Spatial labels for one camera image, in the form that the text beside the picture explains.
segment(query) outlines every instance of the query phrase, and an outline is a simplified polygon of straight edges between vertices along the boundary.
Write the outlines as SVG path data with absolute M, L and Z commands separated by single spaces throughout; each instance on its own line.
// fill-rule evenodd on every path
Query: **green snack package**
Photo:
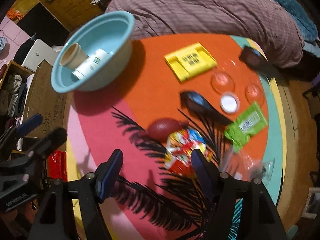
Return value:
M 251 136 L 260 132 L 268 121 L 264 117 L 259 104 L 254 101 L 232 124 L 227 126 L 224 135 L 232 141 L 235 153 L 247 144 Z

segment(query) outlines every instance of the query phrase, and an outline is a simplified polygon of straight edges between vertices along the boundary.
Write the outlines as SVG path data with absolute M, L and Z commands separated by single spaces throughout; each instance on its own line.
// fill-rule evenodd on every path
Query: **picture frame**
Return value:
M 301 217 L 315 219 L 320 211 L 320 187 L 310 187 Z

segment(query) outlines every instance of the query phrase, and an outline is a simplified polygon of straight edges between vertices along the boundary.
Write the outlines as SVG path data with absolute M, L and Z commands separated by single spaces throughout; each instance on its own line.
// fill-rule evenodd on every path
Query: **light blue bowl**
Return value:
M 129 37 L 134 26 L 134 16 L 125 11 L 103 14 L 82 26 L 64 45 L 59 53 L 51 73 L 51 85 L 58 93 L 73 90 L 94 91 L 112 82 L 126 67 L 132 53 Z M 70 45 L 77 42 L 87 55 L 97 49 L 109 53 L 98 67 L 79 80 L 72 70 L 59 64 L 61 56 Z

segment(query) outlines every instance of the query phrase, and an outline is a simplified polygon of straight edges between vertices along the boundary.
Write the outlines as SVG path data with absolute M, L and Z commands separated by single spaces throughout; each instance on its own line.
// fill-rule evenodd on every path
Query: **orange rope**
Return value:
M 17 10 L 13 10 L 13 9 L 10 9 L 7 12 L 7 16 L 9 17 L 10 20 L 15 20 L 16 18 L 21 20 L 24 17 L 24 15 L 22 13 L 20 13 Z

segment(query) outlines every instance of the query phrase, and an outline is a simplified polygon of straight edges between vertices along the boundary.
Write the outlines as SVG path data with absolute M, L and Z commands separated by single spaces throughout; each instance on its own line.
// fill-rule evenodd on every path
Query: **hanging bag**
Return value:
M 3 30 L 0 30 L 0 54 L 2 54 L 6 43 L 7 43 L 7 38 L 4 36 Z

